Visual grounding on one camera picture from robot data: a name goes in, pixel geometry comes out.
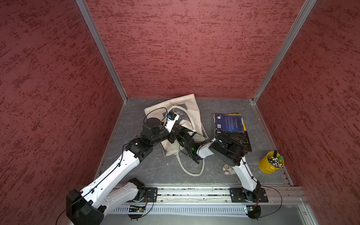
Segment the right aluminium corner post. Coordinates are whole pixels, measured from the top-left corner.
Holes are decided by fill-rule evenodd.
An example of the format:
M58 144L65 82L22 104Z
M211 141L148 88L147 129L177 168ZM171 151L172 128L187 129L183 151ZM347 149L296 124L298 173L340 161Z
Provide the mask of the right aluminium corner post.
M267 84L273 77L275 71L277 70L278 66L282 62L284 56L286 55L288 49L292 45L293 41L295 40L297 34L299 33L300 29L302 28L303 24L305 23L308 15L312 11L313 7L315 6L317 0L306 0L300 9L299 14L297 15L294 23L292 24L287 36L285 37L276 57L274 58L271 66L269 67L264 79L262 80L259 88L257 89L256 93L254 94L252 101L253 104L256 105L259 98L261 97L262 93L264 92Z

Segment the aluminium corner post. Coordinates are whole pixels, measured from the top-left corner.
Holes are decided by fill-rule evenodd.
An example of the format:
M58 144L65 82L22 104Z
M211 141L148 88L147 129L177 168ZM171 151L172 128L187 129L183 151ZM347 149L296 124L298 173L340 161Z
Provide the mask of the aluminium corner post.
M286 55L288 49L292 45L293 41L295 40L297 34L299 33L300 29L302 28L303 24L305 23L308 15L312 11L313 7L315 6L317 0L306 0L300 9L299 14L297 15L294 23L292 24L287 36L285 37L276 57L274 58L271 66L269 67L264 79L262 80L259 88L257 89L256 93L254 94L252 101L253 104L256 105L259 98L261 97L262 93L264 92L267 84L273 77L275 71L277 70L278 66L282 62L284 56Z
M116 85L116 88L118 90L118 92L121 95L121 98L123 100L124 103L126 103L128 101L128 96L125 92L125 89L120 81L120 78L118 76L118 73L115 69L115 66L111 60L111 57L106 49L106 46L101 38L101 35L96 27L95 21L90 13L90 10L88 8L88 5L86 3L86 1L84 0L76 0L76 4L80 9L80 12L85 20L85 23L97 45L97 48L104 60L104 63L106 64L106 67Z

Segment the blue Prince book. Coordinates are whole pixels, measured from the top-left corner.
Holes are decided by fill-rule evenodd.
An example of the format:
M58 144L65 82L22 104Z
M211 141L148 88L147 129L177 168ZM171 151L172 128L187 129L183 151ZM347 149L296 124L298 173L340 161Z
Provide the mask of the blue Prince book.
M243 133L246 130L241 114L214 114L214 130L222 132Z

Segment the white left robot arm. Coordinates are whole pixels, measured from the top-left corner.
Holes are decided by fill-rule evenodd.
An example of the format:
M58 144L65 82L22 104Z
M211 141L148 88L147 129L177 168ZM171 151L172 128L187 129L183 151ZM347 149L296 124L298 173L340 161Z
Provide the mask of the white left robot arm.
M142 132L125 144L121 156L96 180L82 190L72 190L66 197L66 216L74 225L99 225L105 215L118 204L147 200L145 184L134 178L114 191L115 186L164 140L174 141L173 127L178 116L168 117L165 125L157 118L149 118Z

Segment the left aluminium corner post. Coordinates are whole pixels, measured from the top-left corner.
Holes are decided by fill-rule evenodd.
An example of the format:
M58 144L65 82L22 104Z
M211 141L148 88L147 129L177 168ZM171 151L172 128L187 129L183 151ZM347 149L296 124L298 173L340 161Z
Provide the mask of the left aluminium corner post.
M125 89L120 81L120 78L118 76L118 73L115 69L115 66L111 60L111 57L106 49L106 46L101 38L101 35L96 27L95 21L90 13L90 10L88 8L88 5L86 3L86 1L84 0L76 0L76 4L80 9L80 12L85 20L85 23L97 45L97 48L104 60L104 63L106 64L106 67L116 85L116 88L118 90L118 92L121 95L121 98L123 100L124 103L126 103L128 101L128 96L125 92Z

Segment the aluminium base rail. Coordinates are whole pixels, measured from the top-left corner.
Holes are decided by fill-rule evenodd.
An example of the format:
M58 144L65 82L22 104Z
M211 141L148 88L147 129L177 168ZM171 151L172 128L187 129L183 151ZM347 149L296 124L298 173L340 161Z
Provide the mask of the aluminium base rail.
M302 188L295 186L263 186L257 202L247 202L239 186L150 185L145 186L145 194L147 200L118 204L105 217L111 214L122 214L135 220L148 215L249 218L246 215L246 207L260 205L262 210L258 219L260 221L272 216L283 218L295 215L305 225L317 224ZM147 210L143 214L129 214L130 205L146 206Z

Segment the yellow pen cup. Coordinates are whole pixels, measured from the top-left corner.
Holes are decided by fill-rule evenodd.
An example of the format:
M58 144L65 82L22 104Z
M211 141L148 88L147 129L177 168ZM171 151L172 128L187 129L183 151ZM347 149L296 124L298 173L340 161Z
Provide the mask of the yellow pen cup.
M260 170L265 174L272 174L275 171L283 168L284 165L284 158L278 153L277 150L268 152L267 155L258 162Z

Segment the right circuit board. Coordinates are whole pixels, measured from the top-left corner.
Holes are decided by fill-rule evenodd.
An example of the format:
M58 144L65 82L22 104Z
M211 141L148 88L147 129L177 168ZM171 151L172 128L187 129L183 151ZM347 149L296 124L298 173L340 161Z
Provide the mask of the right circuit board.
M250 218L250 219L256 219L258 220L261 216L261 206L260 205L249 205L246 207L247 213L246 215Z

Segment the beige canvas tote bag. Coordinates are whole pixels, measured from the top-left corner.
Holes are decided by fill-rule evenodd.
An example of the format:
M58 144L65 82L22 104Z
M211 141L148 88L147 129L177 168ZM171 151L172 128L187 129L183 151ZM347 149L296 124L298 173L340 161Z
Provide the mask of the beige canvas tote bag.
M194 94L173 98L157 105L150 106L144 109L146 118L155 117L160 120L164 120L168 123L170 120L166 119L165 116L167 113L175 113L179 115L179 119L175 122L176 125L180 125L183 128L187 128L190 131L190 135L194 136L196 143L206 141L208 136L202 126L200 110L196 102ZM179 144L178 141L170 143L170 141L165 140L160 143L163 154L165 157L175 155L182 170L190 176L200 176L202 175L205 167L205 163L202 163L202 168L199 173L191 173L185 169L180 160L179 153L181 150L184 150L183 147Z

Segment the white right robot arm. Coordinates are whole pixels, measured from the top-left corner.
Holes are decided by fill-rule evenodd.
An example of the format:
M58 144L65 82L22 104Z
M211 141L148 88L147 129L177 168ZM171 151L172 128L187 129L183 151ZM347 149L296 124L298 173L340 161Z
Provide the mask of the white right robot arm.
M178 134L177 141L196 163L212 155L222 159L239 177L244 199L254 203L259 200L261 184L248 167L244 149L239 143L224 134L219 134L210 141L196 143L188 132Z

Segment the circuit board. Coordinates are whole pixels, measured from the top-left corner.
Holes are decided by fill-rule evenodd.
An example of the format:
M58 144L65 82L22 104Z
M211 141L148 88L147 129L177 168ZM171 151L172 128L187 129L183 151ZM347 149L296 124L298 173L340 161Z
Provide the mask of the circuit board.
M250 219L256 219L258 220L261 216L261 206L260 205L249 205L246 207L247 213L246 215L250 218Z
M128 209L129 214L136 214L136 213L146 213L147 207L146 206L137 206L137 205L130 205Z

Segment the black book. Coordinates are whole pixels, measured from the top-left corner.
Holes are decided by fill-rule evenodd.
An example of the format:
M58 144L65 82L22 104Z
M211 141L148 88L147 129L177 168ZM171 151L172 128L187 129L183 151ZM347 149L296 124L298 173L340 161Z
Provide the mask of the black book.
M228 137L230 137L233 141L235 141L236 143L238 143L244 150L244 152L247 154L248 152L252 152L252 147L251 147L251 143L249 140L249 136L247 131L244 132L224 132L223 134L227 135Z

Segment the crumpled white cloth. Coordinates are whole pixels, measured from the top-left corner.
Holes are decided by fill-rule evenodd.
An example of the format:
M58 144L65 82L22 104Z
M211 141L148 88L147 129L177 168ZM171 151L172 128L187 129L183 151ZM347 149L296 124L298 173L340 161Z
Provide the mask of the crumpled white cloth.
M235 170L229 165L223 165L222 171L224 175L236 175Z

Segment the left circuit board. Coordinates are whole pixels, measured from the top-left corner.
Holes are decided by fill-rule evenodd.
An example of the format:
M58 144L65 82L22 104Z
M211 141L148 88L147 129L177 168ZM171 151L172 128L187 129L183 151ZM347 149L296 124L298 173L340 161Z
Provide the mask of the left circuit board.
M137 206L137 205L130 205L128 209L129 214L136 214L136 213L146 213L147 207L146 206Z

